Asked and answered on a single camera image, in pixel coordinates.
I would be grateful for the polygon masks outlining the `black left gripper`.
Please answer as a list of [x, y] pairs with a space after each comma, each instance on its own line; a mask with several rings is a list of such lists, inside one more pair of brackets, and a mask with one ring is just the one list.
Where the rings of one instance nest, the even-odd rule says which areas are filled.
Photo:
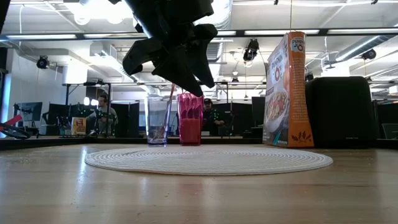
[[[213, 0], [125, 0], [137, 21], [136, 29], [146, 34], [134, 42], [123, 58], [128, 75], [142, 71], [152, 62], [153, 75], [162, 77], [195, 96], [202, 96], [196, 76], [202, 84], [214, 87], [209, 68], [207, 48], [218, 31], [213, 24], [194, 22], [214, 14]], [[190, 44], [189, 66], [185, 48]]]

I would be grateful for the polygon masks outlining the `clear drinking glass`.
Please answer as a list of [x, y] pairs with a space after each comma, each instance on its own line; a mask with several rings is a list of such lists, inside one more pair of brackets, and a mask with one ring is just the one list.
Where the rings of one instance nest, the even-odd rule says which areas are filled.
[[162, 127], [166, 106], [166, 97], [162, 96], [148, 96], [145, 101], [145, 116], [146, 116], [146, 136], [147, 143], [149, 145], [166, 145], [166, 144], [156, 144], [155, 135], [157, 128]]

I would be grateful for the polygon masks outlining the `black computer monitor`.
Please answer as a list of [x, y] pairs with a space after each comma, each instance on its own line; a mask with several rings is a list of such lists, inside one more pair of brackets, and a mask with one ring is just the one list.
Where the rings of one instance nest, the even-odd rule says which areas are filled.
[[21, 115], [23, 121], [40, 121], [42, 105], [42, 102], [15, 103], [14, 112]]

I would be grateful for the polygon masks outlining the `small yellow box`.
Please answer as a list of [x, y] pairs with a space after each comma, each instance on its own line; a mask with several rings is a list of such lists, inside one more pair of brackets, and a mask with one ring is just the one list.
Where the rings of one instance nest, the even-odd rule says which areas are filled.
[[85, 135], [86, 134], [86, 118], [73, 117], [72, 118], [72, 135]]

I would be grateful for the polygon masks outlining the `black divider panel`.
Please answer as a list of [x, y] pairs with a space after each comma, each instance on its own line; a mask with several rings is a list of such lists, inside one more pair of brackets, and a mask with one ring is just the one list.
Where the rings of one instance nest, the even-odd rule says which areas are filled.
[[[111, 107], [116, 112], [117, 124], [111, 124], [111, 135], [116, 138], [141, 138], [140, 131], [144, 130], [144, 125], [140, 124], [139, 103], [124, 105], [112, 104]], [[96, 113], [96, 106], [86, 106], [83, 104], [59, 105], [49, 104], [49, 110], [42, 115], [40, 134], [49, 136], [65, 135], [66, 130], [71, 130], [73, 117], [87, 117]]]

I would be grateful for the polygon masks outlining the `red object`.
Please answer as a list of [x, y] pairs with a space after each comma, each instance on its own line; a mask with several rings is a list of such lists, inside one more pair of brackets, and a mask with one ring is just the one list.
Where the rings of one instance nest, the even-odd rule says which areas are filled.
[[21, 115], [16, 115], [12, 119], [6, 121], [5, 124], [12, 126], [12, 125], [18, 123], [21, 120], [22, 120], [22, 116]]

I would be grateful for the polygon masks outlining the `red plastic cup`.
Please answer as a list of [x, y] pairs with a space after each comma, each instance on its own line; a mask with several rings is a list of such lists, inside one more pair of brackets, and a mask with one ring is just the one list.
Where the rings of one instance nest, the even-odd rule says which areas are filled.
[[178, 131], [182, 146], [199, 146], [203, 122], [204, 97], [191, 93], [177, 95]]

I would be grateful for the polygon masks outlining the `black metal workstation frame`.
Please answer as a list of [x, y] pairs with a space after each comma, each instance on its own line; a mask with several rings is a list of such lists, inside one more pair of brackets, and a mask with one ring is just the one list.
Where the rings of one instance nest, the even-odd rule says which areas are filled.
[[84, 82], [84, 83], [63, 83], [62, 85], [66, 87], [65, 106], [69, 106], [69, 95], [70, 95], [70, 87], [71, 86], [74, 86], [75, 88], [77, 88], [79, 86], [94, 86], [94, 87], [108, 86], [107, 112], [108, 112], [108, 115], [110, 115], [111, 100], [109, 98], [109, 95], [111, 94], [111, 87], [112, 87], [111, 83], [104, 82], [104, 81], [97, 81], [97, 82]]

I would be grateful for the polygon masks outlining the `large white round plate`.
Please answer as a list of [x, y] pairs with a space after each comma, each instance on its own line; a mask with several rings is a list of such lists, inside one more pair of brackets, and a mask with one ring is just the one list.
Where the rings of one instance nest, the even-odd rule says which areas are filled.
[[332, 165], [333, 159], [316, 152], [272, 147], [169, 146], [92, 152], [85, 156], [85, 163], [126, 172], [232, 176], [321, 169]]

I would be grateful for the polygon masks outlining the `person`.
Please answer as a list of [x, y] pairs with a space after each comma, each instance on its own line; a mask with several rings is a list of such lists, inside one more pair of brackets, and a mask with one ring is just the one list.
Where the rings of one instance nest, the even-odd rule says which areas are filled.
[[116, 111], [109, 106], [107, 95], [98, 97], [98, 108], [86, 117], [87, 120], [95, 120], [100, 134], [111, 136], [114, 134], [115, 126], [118, 124]]
[[225, 112], [213, 107], [209, 98], [204, 99], [202, 131], [209, 132], [210, 136], [226, 136], [228, 129], [228, 117]]

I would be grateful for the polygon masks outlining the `silver ceiling duct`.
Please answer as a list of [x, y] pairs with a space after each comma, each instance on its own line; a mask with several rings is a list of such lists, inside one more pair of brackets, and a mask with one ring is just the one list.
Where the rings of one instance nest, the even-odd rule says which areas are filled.
[[369, 36], [360, 39], [359, 41], [355, 42], [353, 45], [339, 51], [335, 56], [335, 62], [340, 63], [347, 61], [353, 57], [361, 55], [374, 47], [381, 45], [388, 40], [394, 38], [397, 34], [393, 35], [377, 35], [377, 36]]

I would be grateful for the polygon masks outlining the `orange pumpkin cereal box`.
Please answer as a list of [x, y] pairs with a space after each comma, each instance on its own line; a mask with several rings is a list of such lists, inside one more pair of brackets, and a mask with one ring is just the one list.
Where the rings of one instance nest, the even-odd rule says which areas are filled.
[[264, 144], [314, 146], [305, 96], [305, 38], [304, 32], [286, 33], [267, 59]]

